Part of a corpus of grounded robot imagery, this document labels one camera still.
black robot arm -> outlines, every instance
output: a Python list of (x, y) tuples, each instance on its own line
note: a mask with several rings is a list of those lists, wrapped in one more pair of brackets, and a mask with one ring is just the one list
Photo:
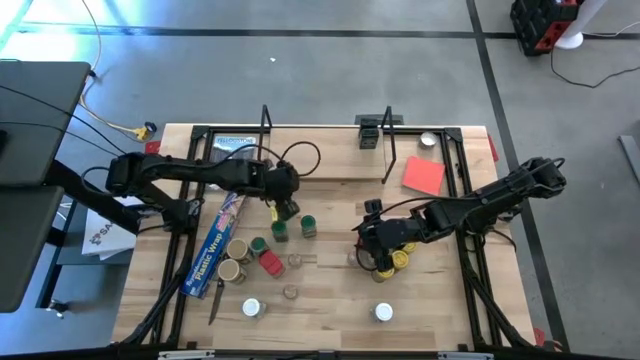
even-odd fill
[(375, 259), (376, 268), (390, 269), (390, 253), (409, 242), (430, 243), (451, 235), (457, 228), (469, 234), (484, 234), (498, 216), (530, 197), (548, 199), (562, 192), (566, 179), (559, 171), (563, 159), (533, 158), (501, 178), (461, 198), (438, 196), (410, 210), (411, 216), (381, 220), (386, 210), (379, 199), (365, 204), (369, 214), (356, 227), (359, 247)]
[(225, 159), (217, 163), (171, 156), (129, 153), (111, 161), (105, 188), (114, 196), (136, 196), (162, 211), (166, 230), (184, 231), (196, 224), (190, 219), (202, 200), (172, 199), (152, 184), (159, 179), (216, 184), (238, 195), (274, 201), (280, 219), (300, 211), (291, 199), (299, 188), (295, 168), (284, 160), (275, 167), (270, 161)]

yellow connector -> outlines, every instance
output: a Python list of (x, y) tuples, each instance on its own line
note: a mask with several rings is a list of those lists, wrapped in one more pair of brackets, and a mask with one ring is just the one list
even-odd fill
[(136, 138), (138, 138), (138, 140), (147, 141), (151, 139), (153, 135), (156, 134), (156, 131), (158, 130), (158, 128), (156, 127), (156, 124), (152, 122), (145, 122), (144, 127), (132, 129), (132, 130), (133, 130), (133, 133), (136, 134)]

red paper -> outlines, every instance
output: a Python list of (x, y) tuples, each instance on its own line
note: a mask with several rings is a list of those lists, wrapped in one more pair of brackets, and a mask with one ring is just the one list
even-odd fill
[(440, 195), (444, 165), (410, 156), (404, 171), (402, 185), (431, 195)]

green cup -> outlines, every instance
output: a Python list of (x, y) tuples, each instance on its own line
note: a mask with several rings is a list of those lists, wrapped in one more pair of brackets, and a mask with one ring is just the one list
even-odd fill
[(269, 250), (269, 246), (267, 246), (267, 241), (262, 237), (256, 237), (251, 240), (249, 244), (249, 249), (256, 256), (259, 257), (265, 251)]
[(300, 220), (300, 226), (302, 227), (302, 236), (306, 239), (315, 237), (318, 231), (316, 230), (316, 219), (311, 215), (305, 215)]
[(287, 232), (287, 223), (284, 221), (274, 221), (271, 224), (271, 232), (276, 242), (289, 241), (289, 233)]

wire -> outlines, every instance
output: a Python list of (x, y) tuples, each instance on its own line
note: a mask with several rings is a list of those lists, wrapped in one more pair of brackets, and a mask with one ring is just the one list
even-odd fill
[[(278, 155), (275, 151), (269, 149), (266, 146), (262, 146), (259, 144), (247, 144), (247, 145), (243, 145), (240, 146), (239, 148), (233, 150), (232, 152), (230, 152), (229, 154), (227, 154), (227, 156), (225, 156), (224, 158), (222, 158), (222, 160), (212, 163), (212, 164), (205, 164), (205, 165), (191, 165), (191, 164), (176, 164), (176, 163), (172, 163), (171, 166), (173, 167), (182, 167), (182, 168), (187, 168), (187, 169), (213, 169), (217, 166), (220, 166), (222, 163), (224, 163), (227, 160), (230, 160), (231, 157), (233, 155), (235, 155), (236, 153), (238, 153), (239, 151), (242, 151), (246, 148), (252, 148), (252, 147), (256, 147), (256, 148), (261, 148), (262, 150), (268, 151), (269, 153), (273, 154), (273, 156), (275, 156), (278, 160), (282, 160), (282, 157), (280, 157), (280, 155)], [(151, 169), (157, 168), (157, 167), (162, 167), (166, 164), (163, 163), (159, 163), (159, 164), (152, 164), (149, 165), (147, 167), (144, 167), (142, 169), (140, 169), (140, 173), (144, 173), (145, 171), (149, 171)]]
[(503, 233), (502, 231), (496, 230), (494, 228), (489, 229), (489, 231), (494, 233), (494, 234), (498, 234), (498, 235), (502, 236), (503, 238), (507, 239), (507, 241), (509, 241), (511, 243), (511, 245), (513, 245), (513, 250), (518, 251), (518, 245), (516, 245), (516, 242), (513, 241), (513, 239), (509, 235)]
[(598, 37), (616, 37), (616, 36), (618, 36), (618, 35), (622, 34), (623, 32), (627, 31), (628, 29), (630, 29), (630, 28), (632, 28), (632, 27), (634, 27), (634, 26), (636, 26), (636, 25), (638, 25), (638, 24), (640, 24), (640, 21), (636, 21), (636, 22), (634, 22), (633, 24), (629, 24), (629, 25), (627, 25), (627, 26), (623, 27), (623, 28), (622, 28), (622, 30), (618, 31), (618, 32), (617, 32), (617, 33), (615, 33), (615, 34), (585, 33), (585, 32), (583, 32), (582, 34), (584, 34), (584, 35), (591, 35), (591, 36), (598, 36)]
[(85, 124), (86, 126), (88, 126), (88, 127), (89, 127), (91, 130), (93, 130), (96, 134), (100, 135), (100, 137), (101, 137), (101, 138), (103, 138), (103, 139), (104, 139), (104, 141), (108, 142), (108, 143), (109, 143), (111, 146), (113, 146), (116, 150), (118, 150), (118, 151), (120, 151), (121, 153), (125, 154), (124, 150), (120, 149), (120, 148), (119, 148), (116, 144), (114, 144), (111, 140), (107, 139), (107, 137), (106, 137), (106, 136), (104, 136), (100, 131), (98, 131), (96, 128), (94, 128), (93, 126), (91, 126), (91, 124), (89, 124), (88, 122), (86, 122), (86, 121), (82, 120), (81, 118), (77, 117), (76, 115), (74, 115), (74, 114), (72, 114), (72, 113), (70, 113), (70, 112), (68, 112), (68, 111), (66, 111), (66, 110), (64, 110), (64, 109), (61, 109), (61, 108), (59, 108), (59, 107), (57, 107), (57, 106), (55, 106), (55, 105), (49, 104), (48, 102), (46, 102), (46, 101), (44, 101), (44, 100), (40, 100), (40, 99), (38, 99), (37, 97), (31, 96), (31, 95), (29, 95), (29, 94), (25, 94), (25, 93), (23, 93), (22, 91), (15, 90), (15, 89), (12, 89), (12, 88), (7, 87), (7, 86), (4, 86), (4, 85), (0, 85), (0, 89), (5, 89), (5, 90), (8, 90), (8, 91), (11, 91), (12, 93), (15, 93), (15, 94), (18, 94), (18, 95), (22, 95), (22, 96), (24, 96), (24, 97), (27, 97), (27, 98), (29, 98), (29, 99), (33, 100), (33, 101), (39, 102), (39, 103), (41, 103), (41, 104), (43, 104), (43, 105), (46, 105), (46, 106), (48, 106), (48, 107), (50, 107), (50, 108), (52, 108), (52, 109), (56, 109), (56, 110), (58, 110), (58, 111), (62, 112), (63, 114), (66, 114), (66, 115), (68, 115), (68, 116), (73, 117), (74, 119), (77, 119), (77, 120), (78, 120), (78, 121), (80, 121), (81, 123), (83, 123), (83, 124)]
[[(516, 242), (513, 241), (513, 239), (509, 235), (503, 233), (502, 231), (498, 231), (498, 230), (494, 229), (493, 227), (489, 228), (489, 230), (487, 230), (487, 231), (488, 232), (492, 232), (492, 233), (496, 233), (496, 234), (502, 236), (503, 238), (507, 239), (511, 243), (511, 245), (513, 245), (513, 251), (518, 251), (518, 245), (516, 245)], [(480, 240), (480, 247), (484, 248), (484, 246), (486, 244), (487, 244), (486, 235), (482, 235), (482, 238)], [(476, 250), (472, 250), (472, 249), (469, 249), (469, 248), (467, 248), (467, 251), (468, 252), (472, 252), (472, 253), (476, 252)]]
[(634, 68), (631, 68), (631, 69), (626, 69), (626, 70), (618, 71), (618, 72), (613, 73), (613, 74), (609, 74), (609, 75), (607, 75), (604, 79), (602, 79), (602, 80), (600, 80), (599, 82), (597, 82), (595, 85), (585, 84), (585, 83), (581, 83), (581, 82), (577, 82), (577, 81), (569, 80), (569, 79), (567, 79), (566, 77), (564, 77), (563, 75), (560, 75), (560, 74), (556, 71), (555, 67), (553, 66), (553, 53), (554, 53), (554, 52), (555, 52), (555, 51), (553, 51), (553, 50), (551, 51), (551, 71), (552, 71), (552, 72), (553, 72), (557, 77), (559, 77), (560, 79), (564, 80), (564, 82), (566, 82), (566, 83), (569, 83), (569, 84), (571, 84), (571, 85), (575, 85), (575, 86), (585, 87), (585, 88), (588, 88), (588, 89), (595, 89), (595, 88), (597, 88), (598, 86), (600, 86), (600, 85), (604, 84), (607, 80), (609, 80), (609, 79), (611, 79), (611, 78), (614, 78), (614, 77), (616, 77), (616, 76), (620, 76), (620, 75), (623, 75), (623, 74), (626, 74), (626, 73), (630, 73), (630, 72), (634, 72), (634, 71), (640, 70), (640, 66), (637, 66), (637, 67), (634, 67)]
[[(91, 66), (91, 71), (93, 71), (93, 76), (95, 76), (95, 70), (98, 67), (98, 63), (100, 62), (100, 57), (102, 55), (102, 36), (100, 34), (100, 29), (98, 28), (98, 23), (96, 22), (96, 19), (93, 16), (93, 13), (91, 13), (91, 9), (89, 9), (89, 6), (87, 5), (86, 1), (82, 0), (82, 4), (84, 5), (84, 8), (87, 9), (87, 12), (89, 13), (89, 16), (91, 17), (91, 22), (93, 23), (93, 27), (95, 28), (96, 34), (98, 35), (98, 54), (96, 55), (96, 59), (94, 60), (93, 65)], [(87, 114), (89, 114), (89, 116), (91, 116), (94, 120), (99, 121), (99, 122), (111, 127), (112, 129), (118, 131), (122, 135), (124, 135), (127, 138), (129, 138), (130, 140), (133, 140), (133, 141), (136, 141), (136, 142), (139, 142), (139, 143), (146, 143), (147, 141), (140, 140), (137, 137), (131, 136), (129, 134), (129, 133), (136, 134), (136, 132), (135, 132), (136, 129), (127, 128), (125, 126), (109, 122), (109, 121), (101, 118), (99, 115), (97, 115), (95, 112), (93, 112), (93, 110), (91, 110), (91, 108), (89, 108), (89, 105), (87, 105), (86, 96), (89, 93), (89, 90), (91, 89), (91, 87), (95, 84), (95, 80), (93, 79), (93, 76), (88, 76), (87, 80), (85, 81), (86, 89), (80, 95), (80, 100), (78, 101), (80, 106), (83, 109), (85, 109)], [(87, 86), (87, 82), (89, 81), (89, 79), (92, 80), (92, 83), (89, 86)]]
[(100, 56), (102, 55), (102, 36), (100, 36), (100, 30), (98, 29), (96, 19), (93, 17), (93, 14), (91, 13), (91, 10), (89, 9), (89, 6), (87, 5), (85, 0), (82, 0), (82, 5), (84, 5), (85, 9), (87, 9), (87, 12), (91, 17), (91, 21), (93, 22), (93, 26), (96, 28), (96, 34), (98, 34), (98, 55), (96, 56), (93, 65), (91, 66), (91, 70), (95, 71), (96, 67), (98, 67), (98, 63), (100, 62)]
[(159, 229), (164, 227), (164, 224), (160, 224), (160, 225), (153, 225), (153, 226), (149, 226), (143, 229), (138, 230), (138, 233), (136, 235), (140, 235), (141, 233), (145, 232), (145, 231), (149, 231), (149, 230), (153, 230), (153, 229)]
[(318, 166), (320, 166), (320, 160), (322, 160), (322, 156), (320, 155), (320, 149), (318, 148), (318, 145), (312, 143), (311, 141), (297, 141), (297, 142), (294, 142), (293, 144), (289, 145), (289, 147), (284, 150), (284, 152), (282, 153), (282, 158), (284, 159), (284, 157), (287, 156), (287, 153), (289, 152), (289, 150), (293, 149), (294, 147), (296, 147), (298, 145), (309, 145), (309, 146), (312, 146), (314, 149), (316, 149), (316, 152), (318, 153), (318, 161), (316, 162), (316, 165), (311, 170), (307, 171), (306, 173), (298, 174), (298, 176), (300, 176), (300, 177), (309, 176), (309, 175), (313, 174), (314, 171), (316, 171)]
[(80, 175), (80, 182), (82, 183), (82, 187), (84, 187), (84, 189), (87, 190), (88, 192), (94, 193), (96, 195), (114, 197), (112, 194), (109, 194), (107, 192), (97, 191), (97, 190), (94, 190), (94, 189), (89, 187), (89, 184), (87, 184), (87, 180), (85, 179), (85, 176), (87, 176), (88, 173), (90, 173), (90, 172), (92, 172), (94, 170), (109, 171), (109, 168), (104, 167), (104, 166), (92, 166), (92, 167), (88, 168), (87, 170), (85, 170), (82, 173), (82, 175)]
[(15, 122), (15, 121), (0, 121), (0, 124), (30, 125), (30, 126), (39, 126), (39, 127), (49, 128), (49, 129), (55, 129), (55, 130), (58, 130), (58, 131), (61, 131), (61, 132), (65, 133), (65, 134), (69, 134), (69, 135), (75, 137), (76, 139), (82, 140), (82, 141), (86, 142), (87, 144), (91, 144), (91, 145), (97, 147), (98, 149), (108, 153), (108, 154), (111, 154), (111, 155), (113, 155), (115, 157), (118, 157), (118, 154), (116, 154), (116, 153), (114, 153), (112, 151), (109, 151), (109, 150), (103, 148), (102, 146), (100, 146), (100, 145), (98, 145), (98, 144), (96, 144), (94, 142), (91, 142), (91, 141), (89, 141), (89, 140), (87, 140), (87, 139), (85, 139), (85, 138), (83, 138), (81, 136), (78, 136), (78, 135), (76, 135), (76, 134), (74, 134), (72, 132), (69, 132), (67, 130), (62, 130), (61, 128), (58, 128), (58, 127), (55, 127), (55, 126), (45, 125), (45, 124), (36, 124), (36, 123), (21, 123), (21, 122)]

